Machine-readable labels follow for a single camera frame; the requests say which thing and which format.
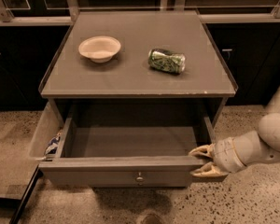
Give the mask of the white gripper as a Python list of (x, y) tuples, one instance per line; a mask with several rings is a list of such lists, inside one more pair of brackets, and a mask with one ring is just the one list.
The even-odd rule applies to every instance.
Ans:
[(210, 161), (199, 169), (190, 172), (196, 177), (220, 177), (228, 173), (237, 173), (245, 168), (245, 165), (239, 159), (231, 137), (220, 140), (214, 145), (196, 147), (189, 154), (213, 158), (214, 161)]

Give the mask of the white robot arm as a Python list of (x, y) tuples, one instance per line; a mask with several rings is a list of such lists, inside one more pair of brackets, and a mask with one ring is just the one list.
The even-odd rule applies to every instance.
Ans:
[(256, 131), (228, 137), (194, 148), (189, 154), (210, 162), (191, 172), (196, 177), (219, 177), (237, 173), (257, 163), (280, 162), (280, 86), (266, 106)]

